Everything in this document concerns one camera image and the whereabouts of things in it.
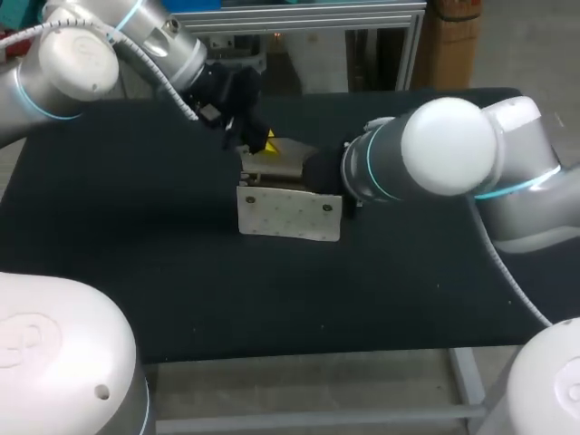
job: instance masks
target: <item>circular logo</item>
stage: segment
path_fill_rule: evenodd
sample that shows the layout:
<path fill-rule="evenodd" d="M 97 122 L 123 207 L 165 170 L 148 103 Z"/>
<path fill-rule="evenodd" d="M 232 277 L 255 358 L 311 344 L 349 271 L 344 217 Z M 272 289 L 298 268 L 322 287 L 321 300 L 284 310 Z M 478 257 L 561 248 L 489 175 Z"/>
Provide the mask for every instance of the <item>circular logo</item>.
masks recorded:
<path fill-rule="evenodd" d="M 556 375 L 555 390 L 560 406 L 580 419 L 580 358 L 574 358 Z"/>
<path fill-rule="evenodd" d="M 87 68 L 101 69 L 101 44 L 102 43 L 96 42 L 88 36 L 79 36 L 72 43 L 72 51 L 83 66 Z"/>
<path fill-rule="evenodd" d="M 0 321 L 0 381 L 12 371 L 40 371 L 61 348 L 61 331 L 42 314 L 16 314 Z"/>

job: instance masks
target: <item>table leg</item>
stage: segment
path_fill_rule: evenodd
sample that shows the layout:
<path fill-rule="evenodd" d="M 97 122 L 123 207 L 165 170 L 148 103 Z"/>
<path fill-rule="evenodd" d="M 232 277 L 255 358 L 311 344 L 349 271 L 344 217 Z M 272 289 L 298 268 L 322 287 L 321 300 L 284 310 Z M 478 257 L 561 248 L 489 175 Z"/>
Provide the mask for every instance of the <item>table leg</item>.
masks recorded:
<path fill-rule="evenodd" d="M 498 379 L 485 393 L 471 348 L 451 349 L 451 366 L 455 372 L 459 395 L 463 403 L 483 404 L 486 416 L 467 419 L 469 435 L 499 435 L 510 433 L 506 390 L 511 367 L 519 351 L 507 362 Z"/>
<path fill-rule="evenodd" d="M 411 87 L 413 67 L 417 57 L 417 47 L 421 37 L 423 25 L 423 11 L 415 14 L 411 20 L 411 25 L 407 28 L 405 40 L 403 42 L 401 64 L 399 65 L 399 75 L 397 76 L 396 91 L 408 90 Z"/>

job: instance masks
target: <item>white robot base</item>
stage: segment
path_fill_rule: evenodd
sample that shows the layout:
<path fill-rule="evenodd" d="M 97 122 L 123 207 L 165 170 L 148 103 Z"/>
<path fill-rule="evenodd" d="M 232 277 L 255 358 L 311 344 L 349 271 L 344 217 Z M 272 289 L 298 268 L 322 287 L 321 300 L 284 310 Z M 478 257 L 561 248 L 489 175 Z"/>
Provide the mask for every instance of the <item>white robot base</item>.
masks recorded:
<path fill-rule="evenodd" d="M 545 329 L 522 349 L 507 407 L 518 435 L 580 433 L 580 319 Z"/>
<path fill-rule="evenodd" d="M 0 273 L 0 433 L 152 435 L 121 310 L 73 281 Z"/>

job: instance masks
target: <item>metal plate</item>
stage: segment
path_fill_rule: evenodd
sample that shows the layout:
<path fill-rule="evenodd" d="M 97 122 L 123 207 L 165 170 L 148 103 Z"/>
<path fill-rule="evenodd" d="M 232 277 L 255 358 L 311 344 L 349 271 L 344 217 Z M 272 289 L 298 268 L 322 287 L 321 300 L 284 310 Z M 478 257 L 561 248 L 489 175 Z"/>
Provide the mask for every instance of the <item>metal plate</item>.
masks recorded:
<path fill-rule="evenodd" d="M 305 161 L 317 152 L 317 148 L 288 138 L 268 140 L 278 151 L 277 154 L 244 152 L 240 147 L 242 171 L 247 174 L 275 176 L 302 184 L 302 167 Z"/>
<path fill-rule="evenodd" d="M 283 188 L 237 188 L 239 232 L 336 242 L 343 199 Z"/>

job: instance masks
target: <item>white joint cap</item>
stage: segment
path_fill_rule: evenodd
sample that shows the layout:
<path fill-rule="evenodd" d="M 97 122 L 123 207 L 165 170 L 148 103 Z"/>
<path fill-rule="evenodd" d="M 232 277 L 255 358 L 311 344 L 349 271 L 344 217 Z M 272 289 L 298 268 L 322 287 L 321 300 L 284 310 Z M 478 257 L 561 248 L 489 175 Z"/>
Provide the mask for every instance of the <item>white joint cap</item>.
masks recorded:
<path fill-rule="evenodd" d="M 75 19 L 64 8 L 52 20 Z M 119 61 L 112 47 L 96 30 L 61 28 L 46 33 L 39 49 L 40 66 L 51 83 L 65 95 L 94 102 L 112 90 L 119 79 Z"/>
<path fill-rule="evenodd" d="M 529 97 L 514 97 L 486 107 L 483 112 L 496 120 L 504 132 L 510 132 L 542 117 L 536 103 Z"/>
<path fill-rule="evenodd" d="M 498 141 L 475 104 L 439 98 L 410 117 L 401 137 L 405 167 L 422 188 L 443 196 L 470 192 L 493 170 Z"/>
<path fill-rule="evenodd" d="M 507 406 L 517 435 L 580 433 L 580 319 L 524 346 L 509 374 Z"/>
<path fill-rule="evenodd" d="M 0 433 L 94 435 L 121 406 L 137 350 L 87 285 L 0 273 Z"/>

